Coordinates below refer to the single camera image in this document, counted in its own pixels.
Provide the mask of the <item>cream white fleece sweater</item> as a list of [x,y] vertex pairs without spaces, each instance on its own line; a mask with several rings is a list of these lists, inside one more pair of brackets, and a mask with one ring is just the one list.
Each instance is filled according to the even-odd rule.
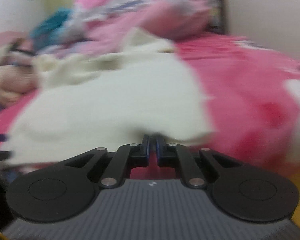
[[176,45],[132,29],[115,53],[37,57],[39,93],[17,117],[3,149],[11,166],[59,162],[93,148],[117,150],[145,134],[186,146],[214,131],[206,96]]

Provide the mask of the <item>stack of folded clothes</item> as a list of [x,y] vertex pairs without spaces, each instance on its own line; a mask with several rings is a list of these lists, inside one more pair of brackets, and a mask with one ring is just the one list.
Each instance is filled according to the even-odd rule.
[[0,58],[0,107],[7,108],[37,89],[39,78],[34,59],[35,56],[19,52]]

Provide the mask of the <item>black folded garment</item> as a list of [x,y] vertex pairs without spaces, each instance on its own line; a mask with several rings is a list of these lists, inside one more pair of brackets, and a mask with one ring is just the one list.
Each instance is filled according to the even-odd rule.
[[21,46],[22,43],[23,43],[22,38],[16,39],[14,42],[11,43],[10,47],[8,48],[8,52],[9,53],[10,52],[18,52],[18,53],[22,53],[22,54],[25,54],[25,55],[31,56],[31,57],[34,57],[37,55],[33,51],[20,49],[19,46]]

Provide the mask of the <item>pink patterned duvet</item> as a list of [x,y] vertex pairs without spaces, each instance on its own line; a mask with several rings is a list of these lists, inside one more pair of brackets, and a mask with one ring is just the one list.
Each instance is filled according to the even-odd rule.
[[74,0],[30,33],[33,49],[57,57],[112,53],[133,28],[168,40],[203,31],[211,0]]

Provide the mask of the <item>dark wooden door frame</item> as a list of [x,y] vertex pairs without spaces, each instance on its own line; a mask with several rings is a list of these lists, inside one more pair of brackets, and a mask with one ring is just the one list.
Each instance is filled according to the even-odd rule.
[[225,0],[211,0],[210,21],[207,29],[212,33],[227,34],[228,26]]

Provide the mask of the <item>pink floral bed blanket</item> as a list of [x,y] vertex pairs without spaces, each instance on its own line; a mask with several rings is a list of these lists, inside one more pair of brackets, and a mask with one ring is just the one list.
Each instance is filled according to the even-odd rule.
[[[300,170],[300,62],[242,37],[203,33],[174,43],[206,96],[210,147],[284,176]],[[39,89],[0,113],[8,132]]]

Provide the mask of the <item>pink padded headboard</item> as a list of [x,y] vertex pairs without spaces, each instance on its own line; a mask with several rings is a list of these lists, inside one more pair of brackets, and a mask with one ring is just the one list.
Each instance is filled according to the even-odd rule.
[[8,51],[18,49],[22,40],[25,40],[26,33],[18,31],[4,31],[0,33],[0,48],[8,46]]

